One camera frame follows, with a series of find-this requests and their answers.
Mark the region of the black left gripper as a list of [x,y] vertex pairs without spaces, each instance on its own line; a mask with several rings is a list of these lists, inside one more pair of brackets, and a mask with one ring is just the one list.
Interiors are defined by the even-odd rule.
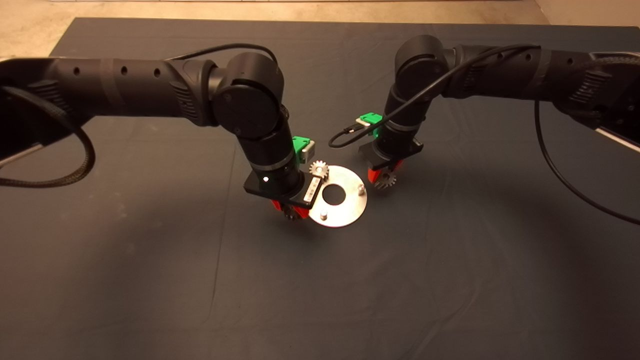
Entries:
[[289,166],[275,171],[251,171],[244,182],[244,190],[271,200],[277,211],[282,211],[282,204],[295,207],[295,217],[304,220],[310,216],[322,183],[321,177]]

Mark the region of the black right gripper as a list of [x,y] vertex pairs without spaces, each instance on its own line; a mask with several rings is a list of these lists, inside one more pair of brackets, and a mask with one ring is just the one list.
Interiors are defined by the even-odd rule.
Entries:
[[382,131],[373,141],[359,146],[358,153],[368,165],[368,182],[375,184],[382,169],[397,171],[404,159],[423,150],[424,144],[416,139],[415,134],[414,131]]

